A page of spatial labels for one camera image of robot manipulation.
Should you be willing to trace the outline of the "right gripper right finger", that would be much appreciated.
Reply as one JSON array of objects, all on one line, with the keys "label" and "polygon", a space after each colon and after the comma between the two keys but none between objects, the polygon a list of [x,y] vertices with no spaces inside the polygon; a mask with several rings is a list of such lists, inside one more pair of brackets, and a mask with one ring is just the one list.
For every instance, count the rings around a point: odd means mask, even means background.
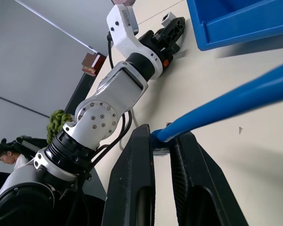
[{"label": "right gripper right finger", "polygon": [[180,226],[248,224],[223,171],[192,133],[174,139],[170,161]]}]

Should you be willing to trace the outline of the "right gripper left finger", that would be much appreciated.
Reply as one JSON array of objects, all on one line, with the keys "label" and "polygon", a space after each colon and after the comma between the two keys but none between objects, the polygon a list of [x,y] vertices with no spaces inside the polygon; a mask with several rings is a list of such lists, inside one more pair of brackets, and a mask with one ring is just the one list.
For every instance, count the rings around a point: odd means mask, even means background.
[{"label": "right gripper left finger", "polygon": [[103,226],[152,226],[155,220],[155,171],[150,127],[136,128],[109,179]]}]

